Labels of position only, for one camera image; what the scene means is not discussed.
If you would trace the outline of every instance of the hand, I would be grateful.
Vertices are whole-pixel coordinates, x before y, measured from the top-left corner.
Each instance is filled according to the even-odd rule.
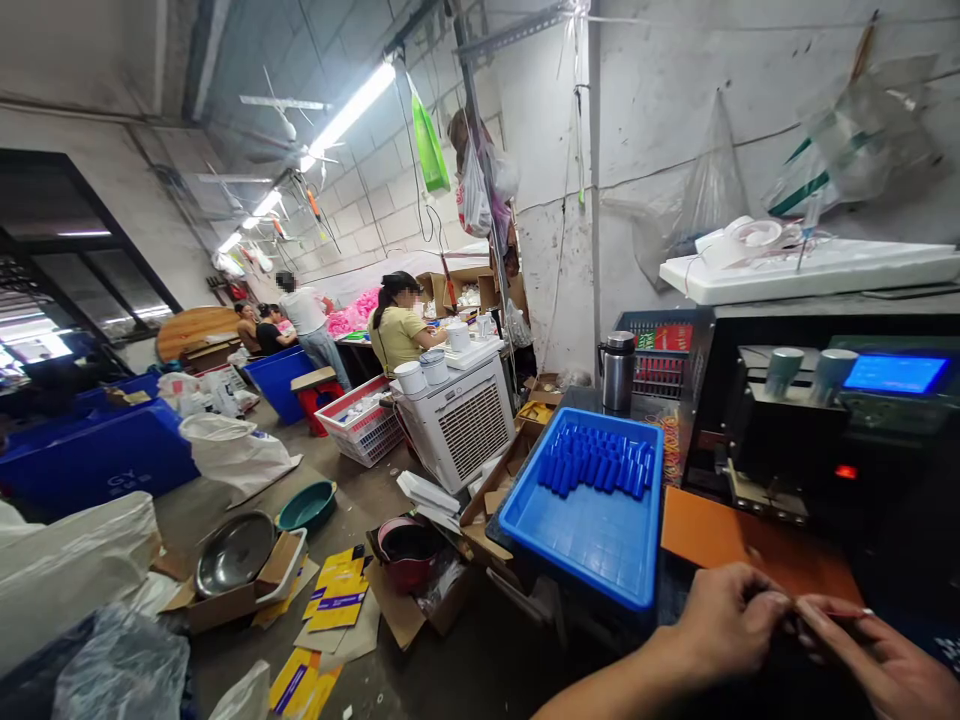
[[[947,668],[876,615],[854,621],[866,641],[860,645],[825,613],[861,614],[853,603],[806,595],[797,612],[807,627],[832,650],[863,686],[881,720],[956,720],[960,717],[960,683]],[[815,643],[805,629],[800,642]]]
[[[680,622],[670,628],[690,659],[694,688],[759,670],[792,606],[779,585],[746,563],[698,570]]]

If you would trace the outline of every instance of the yellow shirt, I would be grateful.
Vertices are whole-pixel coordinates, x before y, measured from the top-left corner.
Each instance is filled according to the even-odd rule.
[[[405,362],[420,359],[423,348],[413,338],[426,327],[427,324],[413,310],[388,307],[383,311],[380,327],[374,330],[373,313],[371,313],[367,332],[370,333],[373,352],[376,353],[383,371],[389,377],[393,377],[396,367]]]

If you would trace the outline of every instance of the orange pad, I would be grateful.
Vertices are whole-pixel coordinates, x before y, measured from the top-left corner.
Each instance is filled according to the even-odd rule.
[[[660,546],[708,569],[749,563],[793,597],[819,593],[863,605],[850,566],[836,549],[783,523],[675,487],[667,487]]]

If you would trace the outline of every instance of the pink fabric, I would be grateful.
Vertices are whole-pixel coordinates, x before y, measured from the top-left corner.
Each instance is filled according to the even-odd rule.
[[[370,313],[377,309],[380,288],[370,288],[343,310],[327,315],[327,332],[333,337],[366,330]]]

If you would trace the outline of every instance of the green plastic bag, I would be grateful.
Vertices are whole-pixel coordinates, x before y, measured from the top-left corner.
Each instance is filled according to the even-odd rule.
[[[413,97],[413,125],[417,130],[417,151],[420,153],[420,167],[423,169],[423,183],[427,192],[436,196],[450,192],[450,175],[447,174],[447,164],[440,151],[440,140],[433,127],[433,119],[423,106],[420,95],[410,75],[410,95]]]

